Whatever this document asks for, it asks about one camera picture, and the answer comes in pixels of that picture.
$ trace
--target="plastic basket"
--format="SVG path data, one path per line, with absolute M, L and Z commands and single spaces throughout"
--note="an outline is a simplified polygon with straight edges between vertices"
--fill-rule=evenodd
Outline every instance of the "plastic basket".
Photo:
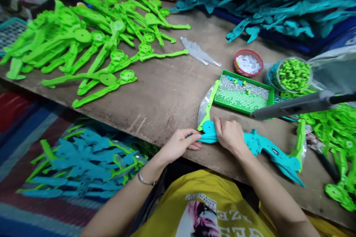
M 0 56 L 5 55 L 5 47 L 10 47 L 27 29 L 27 22 L 13 17 L 0 24 Z
M 237 57 L 238 56 L 250 56 L 252 57 L 253 59 L 256 59 L 257 63 L 260 65 L 261 69 L 255 73 L 255 74 L 251 74 L 251 73 L 247 73 L 245 71 L 243 71 L 242 69 L 240 69 L 238 67 L 238 64 L 237 64 Z M 256 52 L 250 50 L 250 49 L 241 49 L 239 52 L 237 52 L 236 56 L 235 56 L 235 59 L 234 59 L 234 67 L 235 67 L 235 71 L 241 75 L 241 76 L 244 76 L 244 77 L 247 77 L 247 78 L 250 78 L 252 76 L 255 76 L 255 75 L 258 75 L 262 72 L 263 70 L 263 60 L 262 58 L 260 57 L 259 54 L 257 54 Z

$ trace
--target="small red basket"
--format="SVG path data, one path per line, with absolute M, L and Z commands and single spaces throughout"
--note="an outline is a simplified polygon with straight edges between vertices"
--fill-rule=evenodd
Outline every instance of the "small red basket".
M 260 65 L 261 69 L 259 70 L 259 72 L 255 73 L 255 74 L 250 74 L 250 73 L 247 73 L 247 72 L 244 72 L 242 69 L 240 69 L 237 65 L 237 61 L 236 61 L 236 58 L 238 56 L 250 56 L 254 59 L 256 59 L 257 63 Z M 234 59 L 234 67 L 235 67 L 235 71 L 237 72 L 237 74 L 241 75 L 241 76 L 244 76 L 244 77 L 252 77 L 252 76 L 255 76 L 255 75 L 258 75 L 262 72 L 263 70 L 263 61 L 262 61 L 262 58 L 259 56 L 259 54 L 255 53 L 254 51 L 250 50 L 250 49 L 241 49 L 239 52 L 237 52 L 236 56 L 235 56 L 235 59 Z

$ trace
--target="green plastic tray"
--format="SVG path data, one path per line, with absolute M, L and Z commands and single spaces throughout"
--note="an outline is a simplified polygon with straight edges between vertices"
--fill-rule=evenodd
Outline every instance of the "green plastic tray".
M 220 80 L 223 75 L 228 75 L 239 80 L 245 80 L 247 83 L 265 88 L 269 91 L 268 100 L 265 100 L 260 96 L 251 94 L 248 95 L 238 91 L 227 91 L 218 89 L 214 98 L 214 103 L 248 115 L 256 109 L 260 109 L 274 104 L 274 89 L 271 86 L 266 85 L 264 83 L 259 83 L 258 81 L 251 80 L 249 78 L 229 72 L 227 70 L 222 71 Z

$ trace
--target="teal plastic handle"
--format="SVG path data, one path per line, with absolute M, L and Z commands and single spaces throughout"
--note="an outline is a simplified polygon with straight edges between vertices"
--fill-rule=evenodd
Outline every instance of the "teal plastic handle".
M 201 136 L 199 141 L 203 143 L 216 143 L 218 141 L 213 121 L 206 121 L 203 124 L 203 131 L 205 134 Z M 264 150 L 285 176 L 305 188 L 305 185 L 296 174 L 300 169 L 300 163 L 296 157 L 287 156 L 269 139 L 257 134 L 256 129 L 253 129 L 251 133 L 244 133 L 244 141 L 254 156 L 257 156 Z

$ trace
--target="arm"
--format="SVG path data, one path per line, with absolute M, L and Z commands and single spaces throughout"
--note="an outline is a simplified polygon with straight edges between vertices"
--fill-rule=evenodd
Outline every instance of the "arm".
M 319 236 L 291 195 L 249 150 L 241 125 L 234 120 L 214 118 L 214 121 L 220 144 L 241 164 L 280 236 Z
M 193 129 L 177 130 L 161 150 L 141 169 L 147 183 L 157 181 L 163 169 L 179 158 L 186 149 L 198 150 L 201 135 Z M 122 236 L 152 190 L 136 175 L 114 195 L 92 218 L 80 237 Z

